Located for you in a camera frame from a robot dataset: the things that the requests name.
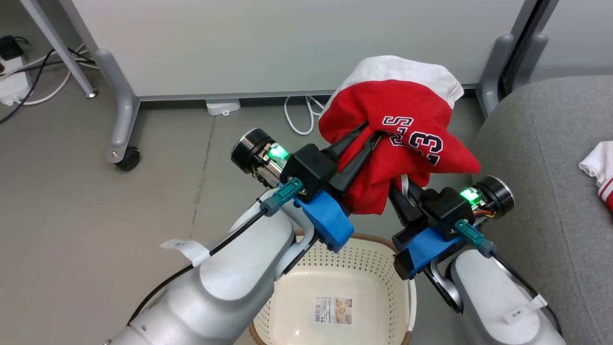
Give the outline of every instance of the white plastic basket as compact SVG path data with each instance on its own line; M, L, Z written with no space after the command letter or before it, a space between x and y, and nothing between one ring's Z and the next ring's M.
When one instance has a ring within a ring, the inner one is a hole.
M275 293L249 326L251 336L258 345L408 344L415 283L398 277L394 255L393 244L376 236L354 234L339 254L317 242L275 283ZM339 303L326 319L330 324L321 323L319 300L329 301L323 297ZM351 324L334 324L337 319Z

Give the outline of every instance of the barcode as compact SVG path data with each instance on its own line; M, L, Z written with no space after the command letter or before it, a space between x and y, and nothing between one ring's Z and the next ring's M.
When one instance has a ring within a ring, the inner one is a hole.
M321 320L321 301L315 303L315 322L322 322Z

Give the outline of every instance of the white wall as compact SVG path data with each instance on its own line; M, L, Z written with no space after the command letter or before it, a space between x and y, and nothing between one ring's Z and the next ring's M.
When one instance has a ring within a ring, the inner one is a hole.
M543 29L549 42L531 81L613 74L613 2L560 0Z
M476 83L523 0L73 0L138 96L334 90L362 59Z

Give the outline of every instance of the power strip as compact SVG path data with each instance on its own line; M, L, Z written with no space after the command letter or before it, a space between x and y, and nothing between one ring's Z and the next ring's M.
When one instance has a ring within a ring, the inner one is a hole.
M4 66L4 70L13 71L25 64L23 56L14 58L9 61L4 61L0 58L0 64ZM15 102L21 101L30 90L30 76L28 73L19 72L0 81L0 103L12 106Z

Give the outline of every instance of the gray floor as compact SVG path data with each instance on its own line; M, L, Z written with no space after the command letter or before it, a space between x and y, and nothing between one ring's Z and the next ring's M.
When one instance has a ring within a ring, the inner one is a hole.
M30 39L29 57L44 55L50 47L31 24L23 26L20 4L7 6L3 12L11 16L0 28L20 28L8 33ZM78 45L69 30L63 35ZM259 126L289 149L325 144L317 130L294 134L280 104L246 102L229 117L209 116L203 102L145 104L133 135L142 162L124 173L104 159L115 121L113 93L97 71L86 73L98 97L85 99L71 79L53 99L0 125L2 343L99 344L119 332L141 299L186 263L160 243L217 238L262 192L229 159L246 130ZM32 98L52 91L64 75L65 69L50 68ZM0 105L0 117L9 111ZM290 107L299 128L308 127L306 111ZM451 133L470 145L480 125L475 99L456 103ZM469 183L468 176L436 175L430 186ZM351 220L371 235L400 229L390 207L382 216ZM464 344L452 322L457 316L425 277L416 284L411 344ZM237 344L254 342L246 332Z

